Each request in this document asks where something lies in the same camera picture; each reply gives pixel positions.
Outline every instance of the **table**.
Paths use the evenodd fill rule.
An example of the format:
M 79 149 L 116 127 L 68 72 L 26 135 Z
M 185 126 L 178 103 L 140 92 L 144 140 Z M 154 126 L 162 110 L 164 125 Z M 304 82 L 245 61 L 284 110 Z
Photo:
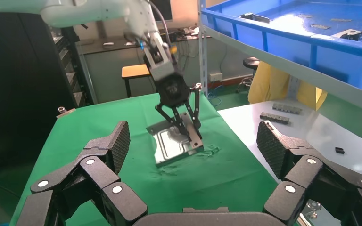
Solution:
M 131 143 L 119 176 L 147 204 L 149 213 L 181 212 L 184 207 L 261 211 L 277 186 L 267 170 L 238 139 L 201 95 L 200 119 L 204 151 L 157 168 L 156 144 L 146 127 L 162 121 L 152 94 L 77 109 L 55 123 L 22 193 L 10 225 L 15 225 L 30 185 L 73 161 L 91 139 L 110 134 L 127 120 Z M 81 205 L 67 225 L 107 225 L 91 202 Z
M 274 103 L 299 107 L 303 109 L 303 112 L 300 115 L 294 115 L 275 111 L 272 109 Z M 284 99 L 219 111 L 219 114 L 232 131 L 249 148 L 274 179 L 276 179 L 274 173 L 256 144 L 261 112 L 289 117 L 289 125 L 273 123 L 282 134 L 305 139 L 327 159 L 362 174 L 362 139 L 300 102 Z M 342 147 L 345 154 L 336 153 L 335 147 Z M 339 221 L 334 219 L 325 209 L 317 213 L 319 217 L 312 221 L 315 225 L 340 225 Z
M 148 67 L 143 65 L 131 65 L 122 68 L 121 78 L 124 79 L 125 89 L 127 90 L 127 97 L 131 97 L 130 79 L 149 77 L 150 73 Z

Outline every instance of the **green cloth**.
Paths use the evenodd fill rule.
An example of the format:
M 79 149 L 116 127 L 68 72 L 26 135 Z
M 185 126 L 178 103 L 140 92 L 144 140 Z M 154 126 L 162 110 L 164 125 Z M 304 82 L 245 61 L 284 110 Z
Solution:
M 152 94 L 83 107 L 59 118 L 28 179 L 10 225 L 17 222 L 32 183 L 73 161 L 89 140 L 107 136 L 120 120 L 129 123 L 131 143 L 119 176 L 147 204 L 149 213 L 182 212 L 184 207 L 262 211 L 277 186 L 276 181 L 203 95 L 199 118 L 205 150 L 156 167 L 156 143 L 145 128 L 163 120 L 154 108 L 158 103 L 159 95 Z M 180 113 L 184 111 L 185 107 L 179 109 Z M 107 223 L 88 201 L 67 220 L 67 225 Z

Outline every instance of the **textured fingertip pad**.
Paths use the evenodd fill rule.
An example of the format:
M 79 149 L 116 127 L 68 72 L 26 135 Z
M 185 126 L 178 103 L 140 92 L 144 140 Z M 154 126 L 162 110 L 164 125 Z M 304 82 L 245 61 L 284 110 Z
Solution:
M 261 121 L 257 131 L 257 147 L 270 165 L 278 179 L 282 179 L 287 172 L 283 172 L 287 150 L 313 148 L 307 141 L 281 134 L 270 121 Z
M 282 164 L 287 148 L 280 141 L 283 136 L 270 121 L 261 121 L 257 131 L 257 147 L 278 179 L 281 179 Z
M 115 174 L 118 174 L 123 166 L 125 157 L 130 148 L 130 128 L 127 121 L 119 121 L 115 130 L 110 135 L 112 142 L 109 150 L 112 152 L 115 166 Z

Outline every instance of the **robotic arm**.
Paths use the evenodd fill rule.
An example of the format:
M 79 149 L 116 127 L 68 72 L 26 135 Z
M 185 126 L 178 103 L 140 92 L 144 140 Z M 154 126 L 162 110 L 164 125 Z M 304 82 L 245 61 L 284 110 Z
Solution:
M 200 87 L 189 88 L 182 74 L 178 72 L 174 55 L 160 37 L 151 5 L 158 11 L 149 0 L 0 0 L 0 12 L 40 14 L 42 19 L 53 27 L 69 27 L 123 17 L 131 30 L 127 37 L 132 36 L 137 43 L 145 45 L 144 60 L 160 95 L 157 111 L 191 141 L 189 130 L 177 112 L 177 107 L 185 105 L 194 124 L 193 129 L 201 138 L 198 131 Z M 195 92 L 196 105 L 193 110 L 189 105 L 192 91 Z M 170 118 L 162 110 L 162 106 L 171 108 L 174 117 Z

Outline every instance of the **blue plastic bin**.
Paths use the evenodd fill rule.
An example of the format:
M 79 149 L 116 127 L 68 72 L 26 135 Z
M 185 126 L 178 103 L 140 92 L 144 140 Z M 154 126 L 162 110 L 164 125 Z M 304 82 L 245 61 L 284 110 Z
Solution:
M 238 18 L 248 12 L 271 21 Z M 249 46 L 362 89 L 362 42 L 331 37 L 347 29 L 362 31 L 362 0 L 229 0 L 203 9 L 202 22 Z

